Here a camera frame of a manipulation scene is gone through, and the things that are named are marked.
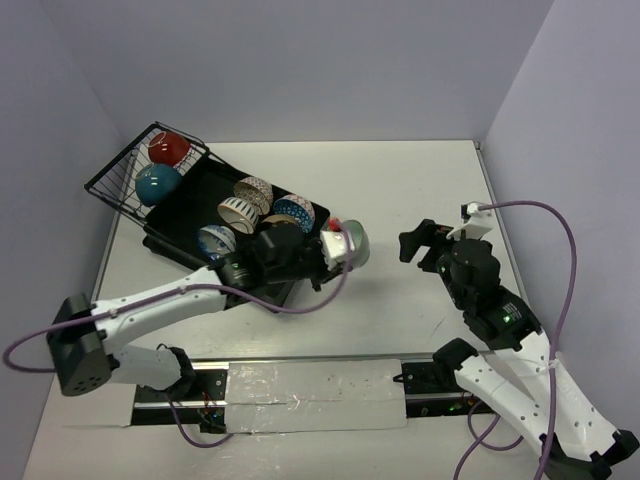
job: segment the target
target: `gray wall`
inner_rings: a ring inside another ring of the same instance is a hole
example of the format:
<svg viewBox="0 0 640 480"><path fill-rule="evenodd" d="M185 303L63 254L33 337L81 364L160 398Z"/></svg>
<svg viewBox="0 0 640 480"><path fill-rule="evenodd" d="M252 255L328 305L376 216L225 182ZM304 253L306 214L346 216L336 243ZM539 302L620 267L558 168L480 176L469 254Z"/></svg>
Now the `gray wall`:
<svg viewBox="0 0 640 480"><path fill-rule="evenodd" d="M562 341L570 370L620 428L640 435L640 3L556 0L486 141L501 200L566 214L578 284ZM546 213L505 213L518 266L551 329L568 277L562 229ZM637 479L640 454L614 478Z"/></svg>
<svg viewBox="0 0 640 480"><path fill-rule="evenodd" d="M552 0L42 0L121 132L483 138Z"/></svg>
<svg viewBox="0 0 640 480"><path fill-rule="evenodd" d="M66 296L90 291L112 215L82 185L119 139L35 0L0 15L0 338L51 323ZM51 364L44 340L19 360ZM0 368L0 477L22 478L51 376Z"/></svg>

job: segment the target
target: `ceramic bowl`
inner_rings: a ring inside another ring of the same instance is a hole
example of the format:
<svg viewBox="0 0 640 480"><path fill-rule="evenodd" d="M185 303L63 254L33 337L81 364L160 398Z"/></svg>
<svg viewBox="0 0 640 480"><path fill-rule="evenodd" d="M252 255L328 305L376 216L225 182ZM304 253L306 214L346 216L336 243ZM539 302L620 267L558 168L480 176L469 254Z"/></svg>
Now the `ceramic bowl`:
<svg viewBox="0 0 640 480"><path fill-rule="evenodd" d="M218 205L218 214L231 228L242 233L253 233L258 223L256 208L238 197L229 197Z"/></svg>
<svg viewBox="0 0 640 480"><path fill-rule="evenodd" d="M262 215L269 213L271 205L273 205L273 188L271 184L258 177L243 178L235 184L233 193L236 197L244 198L259 207Z"/></svg>
<svg viewBox="0 0 640 480"><path fill-rule="evenodd" d="M260 215L266 215L269 213L269 210L271 210L271 205L264 195L246 183L236 183L233 187L233 194L256 207Z"/></svg>
<svg viewBox="0 0 640 480"><path fill-rule="evenodd" d="M198 246L212 260L236 251L236 236L228 227L207 225L198 230Z"/></svg>
<svg viewBox="0 0 640 480"><path fill-rule="evenodd" d="M135 176L136 195L146 207L160 203L180 184L182 175L169 165L152 163Z"/></svg>
<svg viewBox="0 0 640 480"><path fill-rule="evenodd" d="M187 156L191 145L174 132L161 132L149 142L149 158L153 163L175 167Z"/></svg>
<svg viewBox="0 0 640 480"><path fill-rule="evenodd" d="M316 213L311 202L300 195L290 194L278 199L273 204L273 211L295 218L304 233L313 229Z"/></svg>
<svg viewBox="0 0 640 480"><path fill-rule="evenodd" d="M268 216L262 221L262 223L272 223L274 225L277 225L278 223L291 223L293 225L298 225L298 220L293 218L291 215L280 213Z"/></svg>

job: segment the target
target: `wire basket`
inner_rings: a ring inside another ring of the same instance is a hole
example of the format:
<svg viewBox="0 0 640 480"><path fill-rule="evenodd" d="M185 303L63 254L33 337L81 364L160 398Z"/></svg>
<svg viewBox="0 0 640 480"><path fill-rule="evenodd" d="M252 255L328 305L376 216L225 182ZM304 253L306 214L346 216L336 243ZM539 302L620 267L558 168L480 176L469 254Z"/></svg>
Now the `wire basket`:
<svg viewBox="0 0 640 480"><path fill-rule="evenodd" d="M155 207L147 207L138 199L135 193L135 178L145 166L152 163L149 159L148 146L154 137L162 132L177 133L189 142L189 151L182 161L173 167L182 176L204 156L212 156L222 163L227 163L213 154L202 140L188 133L160 122L155 122L147 127L84 186L91 195L126 215L140 226L145 225L147 215Z"/></svg>

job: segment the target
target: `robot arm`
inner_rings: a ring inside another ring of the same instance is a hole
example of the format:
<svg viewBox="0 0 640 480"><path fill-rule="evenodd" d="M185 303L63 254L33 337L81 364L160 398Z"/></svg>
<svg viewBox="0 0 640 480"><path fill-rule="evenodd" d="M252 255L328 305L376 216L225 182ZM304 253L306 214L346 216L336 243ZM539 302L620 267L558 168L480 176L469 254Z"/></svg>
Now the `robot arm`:
<svg viewBox="0 0 640 480"><path fill-rule="evenodd" d="M549 421L549 369L555 368L556 438L549 468L560 465L561 471L572 472L555 478L606 478L581 475L595 468L598 459L606 459L608 468L627 458L638 441L595 409L562 362L549 365L549 339L540 322L521 298L500 284L500 263L491 254L492 245L481 240L491 230L491 212L478 207L463 206L465 223L459 227L424 220L413 232L402 233L400 260L410 262L418 248L430 248L418 266L441 277L465 324L513 370L533 400L489 368L466 342L464 361L448 366L455 371L452 380L482 398L540 452ZM449 348L443 348L447 355Z"/></svg>
<svg viewBox="0 0 640 480"><path fill-rule="evenodd" d="M184 350L129 344L186 318L246 301L233 291L260 298L270 285L307 278L319 290L342 273L348 245L352 267L368 259L362 226L347 221L342 227L308 240L298 226L274 225L245 248L175 282L95 304L84 295L68 298L54 323L86 316L97 320L47 336L63 395L83 395L107 382L148 386L170 398L184 395L196 378Z"/></svg>

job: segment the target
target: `red object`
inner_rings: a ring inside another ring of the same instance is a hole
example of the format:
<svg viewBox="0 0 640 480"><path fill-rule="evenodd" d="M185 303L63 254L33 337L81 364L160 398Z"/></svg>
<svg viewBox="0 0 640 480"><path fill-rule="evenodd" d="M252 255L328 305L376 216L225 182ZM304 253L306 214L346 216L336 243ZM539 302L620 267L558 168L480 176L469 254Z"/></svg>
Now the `red object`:
<svg viewBox="0 0 640 480"><path fill-rule="evenodd" d="M173 132L162 132L149 143L149 158L153 163L175 167L184 159L190 148L184 137Z"/></svg>
<svg viewBox="0 0 640 480"><path fill-rule="evenodd" d="M329 219L329 230L331 230L332 232L339 232L340 231L340 220L338 220L335 217L331 217Z"/></svg>

